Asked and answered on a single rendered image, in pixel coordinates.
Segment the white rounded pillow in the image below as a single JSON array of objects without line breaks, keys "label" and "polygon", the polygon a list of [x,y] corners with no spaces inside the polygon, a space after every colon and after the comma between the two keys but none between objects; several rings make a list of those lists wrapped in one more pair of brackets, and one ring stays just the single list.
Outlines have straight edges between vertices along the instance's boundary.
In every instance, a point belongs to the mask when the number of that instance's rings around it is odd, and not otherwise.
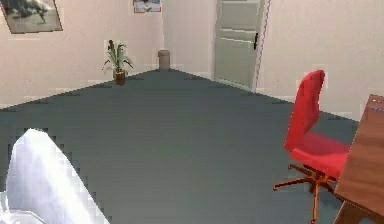
[{"label": "white rounded pillow", "polygon": [[0,224],[111,224],[49,135],[28,129],[12,147]]}]

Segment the grey framed wall picture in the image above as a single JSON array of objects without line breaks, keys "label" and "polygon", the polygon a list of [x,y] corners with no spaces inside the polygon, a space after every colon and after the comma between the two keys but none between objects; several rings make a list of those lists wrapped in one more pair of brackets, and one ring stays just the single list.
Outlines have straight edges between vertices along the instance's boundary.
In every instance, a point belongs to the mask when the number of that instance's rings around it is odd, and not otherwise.
[{"label": "grey framed wall picture", "polygon": [[0,0],[11,34],[62,31],[56,0]]}]

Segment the green potted house plant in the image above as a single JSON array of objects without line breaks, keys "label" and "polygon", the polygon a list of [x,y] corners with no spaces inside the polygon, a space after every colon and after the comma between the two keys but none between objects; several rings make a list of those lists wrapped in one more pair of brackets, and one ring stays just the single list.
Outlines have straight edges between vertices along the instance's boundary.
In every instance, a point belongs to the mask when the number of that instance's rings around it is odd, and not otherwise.
[{"label": "green potted house plant", "polygon": [[126,70],[123,68],[125,64],[133,67],[129,58],[124,55],[126,45],[123,43],[115,44],[113,40],[108,41],[107,55],[108,59],[104,62],[103,66],[107,64],[113,71],[113,78],[116,85],[124,85],[126,78]]}]

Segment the brown round bin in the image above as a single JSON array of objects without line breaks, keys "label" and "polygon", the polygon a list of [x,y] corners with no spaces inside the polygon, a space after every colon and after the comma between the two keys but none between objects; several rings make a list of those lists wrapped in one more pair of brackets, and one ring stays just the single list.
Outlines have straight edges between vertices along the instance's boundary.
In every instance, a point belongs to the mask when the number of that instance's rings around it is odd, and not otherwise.
[{"label": "brown round bin", "polygon": [[166,49],[158,52],[159,68],[161,70],[167,70],[170,68],[170,52]]}]

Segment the pale grey room door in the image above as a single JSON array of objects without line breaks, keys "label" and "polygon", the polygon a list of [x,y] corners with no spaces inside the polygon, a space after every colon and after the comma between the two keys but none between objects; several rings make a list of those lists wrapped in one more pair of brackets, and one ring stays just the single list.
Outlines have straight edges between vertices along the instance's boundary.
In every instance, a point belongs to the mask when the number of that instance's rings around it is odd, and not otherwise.
[{"label": "pale grey room door", "polygon": [[217,0],[215,79],[244,89],[252,87],[266,0]]}]

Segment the blue framed wall picture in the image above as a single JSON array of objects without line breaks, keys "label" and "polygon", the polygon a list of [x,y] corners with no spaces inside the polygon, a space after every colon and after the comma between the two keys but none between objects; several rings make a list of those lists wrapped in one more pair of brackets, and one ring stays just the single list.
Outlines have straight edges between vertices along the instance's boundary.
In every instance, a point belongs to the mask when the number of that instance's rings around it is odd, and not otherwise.
[{"label": "blue framed wall picture", "polygon": [[161,0],[133,0],[135,13],[160,12]]}]

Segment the brown wooden desk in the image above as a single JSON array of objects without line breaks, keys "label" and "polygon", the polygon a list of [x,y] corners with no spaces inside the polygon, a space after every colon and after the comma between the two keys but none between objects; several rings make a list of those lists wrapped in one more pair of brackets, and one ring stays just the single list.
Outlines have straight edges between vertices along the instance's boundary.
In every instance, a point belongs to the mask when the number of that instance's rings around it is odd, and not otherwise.
[{"label": "brown wooden desk", "polygon": [[384,224],[384,96],[369,96],[335,194],[343,203],[333,224]]}]

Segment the red office chair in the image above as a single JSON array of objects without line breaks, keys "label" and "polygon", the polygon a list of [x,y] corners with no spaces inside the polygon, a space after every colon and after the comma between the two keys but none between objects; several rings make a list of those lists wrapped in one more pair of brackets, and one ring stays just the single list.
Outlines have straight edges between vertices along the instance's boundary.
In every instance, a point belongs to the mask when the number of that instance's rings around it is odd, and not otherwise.
[{"label": "red office chair", "polygon": [[290,115],[284,148],[290,157],[301,164],[289,164],[288,169],[296,169],[305,177],[280,182],[279,187],[299,183],[310,183],[309,192],[313,196],[312,218],[310,224],[317,224],[319,189],[325,188],[334,194],[330,183],[336,182],[345,167],[350,146],[311,131],[320,116],[319,98],[325,80],[323,70],[315,70],[305,75],[300,82],[293,109]]}]

